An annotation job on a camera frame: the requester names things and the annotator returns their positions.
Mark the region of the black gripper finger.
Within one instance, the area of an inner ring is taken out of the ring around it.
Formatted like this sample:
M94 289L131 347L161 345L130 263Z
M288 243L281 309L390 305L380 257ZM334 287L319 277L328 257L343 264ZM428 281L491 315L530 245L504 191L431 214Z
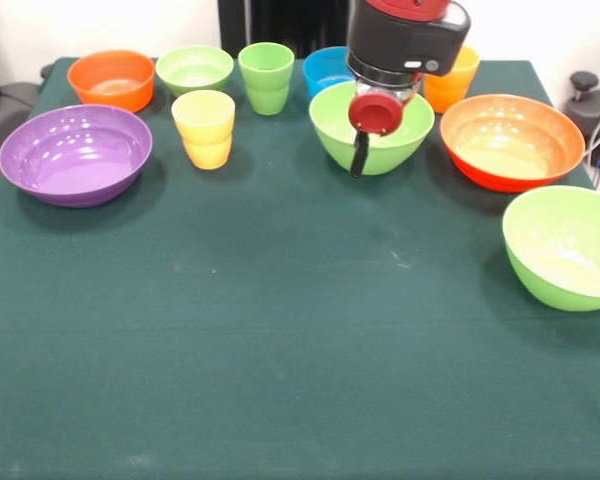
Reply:
M364 131L358 131L354 140L354 157L349 169L353 178L359 178L364 171L369 152L369 135Z

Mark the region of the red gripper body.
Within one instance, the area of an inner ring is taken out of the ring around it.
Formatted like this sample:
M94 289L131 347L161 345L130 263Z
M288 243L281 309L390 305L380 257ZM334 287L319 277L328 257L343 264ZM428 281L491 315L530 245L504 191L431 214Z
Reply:
M356 95L348 110L351 125L367 134L391 134L402 122L403 104L384 92Z

